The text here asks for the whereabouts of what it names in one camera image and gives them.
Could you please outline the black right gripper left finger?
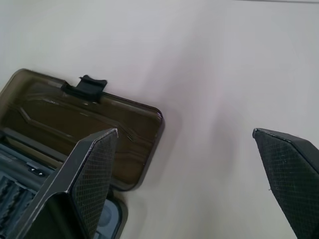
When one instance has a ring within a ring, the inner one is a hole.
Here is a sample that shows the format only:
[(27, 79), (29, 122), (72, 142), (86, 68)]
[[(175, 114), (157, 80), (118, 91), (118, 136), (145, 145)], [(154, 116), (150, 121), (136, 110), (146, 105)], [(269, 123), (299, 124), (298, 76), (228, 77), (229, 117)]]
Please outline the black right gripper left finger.
[(93, 239), (108, 195), (118, 131), (80, 140), (44, 182), (9, 239)]

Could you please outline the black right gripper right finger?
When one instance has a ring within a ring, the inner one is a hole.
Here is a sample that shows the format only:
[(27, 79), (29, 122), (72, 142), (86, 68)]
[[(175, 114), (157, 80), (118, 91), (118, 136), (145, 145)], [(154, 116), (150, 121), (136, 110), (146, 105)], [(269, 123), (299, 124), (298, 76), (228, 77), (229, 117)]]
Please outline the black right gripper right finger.
[(252, 133), (270, 189), (297, 239), (319, 239), (319, 149), (291, 134)]

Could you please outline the screwdriver bit case, smoky lid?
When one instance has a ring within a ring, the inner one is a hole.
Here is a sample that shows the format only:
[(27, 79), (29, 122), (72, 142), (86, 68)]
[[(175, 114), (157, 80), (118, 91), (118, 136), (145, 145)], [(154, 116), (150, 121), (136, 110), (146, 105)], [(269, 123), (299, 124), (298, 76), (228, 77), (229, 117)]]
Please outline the screwdriver bit case, smoky lid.
[(76, 144), (118, 131), (107, 198), (93, 239), (120, 239), (128, 208), (115, 196), (138, 188), (164, 129), (160, 110), (104, 92), (106, 80), (77, 86), (21, 69), (0, 92), (0, 239), (9, 234)]

